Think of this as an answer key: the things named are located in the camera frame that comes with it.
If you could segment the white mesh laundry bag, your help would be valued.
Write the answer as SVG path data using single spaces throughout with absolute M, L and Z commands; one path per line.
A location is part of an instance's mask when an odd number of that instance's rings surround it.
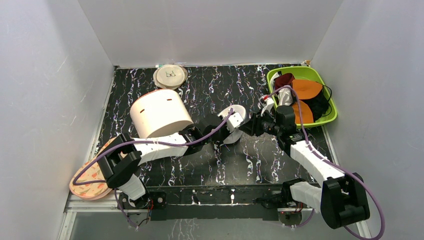
M 233 109 L 233 113 L 226 122 L 226 127 L 229 130 L 229 136 L 223 140 L 223 143 L 226 145 L 234 144 L 241 138 L 243 132 L 239 130 L 239 127 L 247 118 L 245 107 L 239 104 L 233 104 L 224 108 L 218 116 L 222 119 L 226 118 L 231 109 Z

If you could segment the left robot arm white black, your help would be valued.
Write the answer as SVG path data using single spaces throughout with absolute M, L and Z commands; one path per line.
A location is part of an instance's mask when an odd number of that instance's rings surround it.
M 191 124 L 167 136 L 130 138 L 128 134 L 121 134 L 96 161 L 108 188 L 121 190 L 135 207 L 144 208 L 150 198 L 145 184 L 135 175 L 139 165 L 195 154 L 209 143 L 228 138 L 242 122 L 238 113 L 229 112 L 224 118 L 215 116 L 212 125 Z

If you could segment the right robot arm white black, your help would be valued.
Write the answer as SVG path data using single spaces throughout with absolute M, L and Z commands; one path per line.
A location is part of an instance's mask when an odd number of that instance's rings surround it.
M 317 186 L 301 178 L 284 182 L 282 202 L 288 207 L 295 207 L 299 202 L 307 204 L 321 213 L 332 229 L 369 219 L 370 209 L 366 190 L 360 184 L 361 176 L 357 173 L 350 176 L 327 163 L 306 141 L 306 134 L 297 130 L 295 120 L 291 106 L 279 106 L 274 116 L 259 111 L 239 126 L 239 130 L 250 136 L 259 137 L 264 133 L 275 136 L 278 146 L 317 182 Z

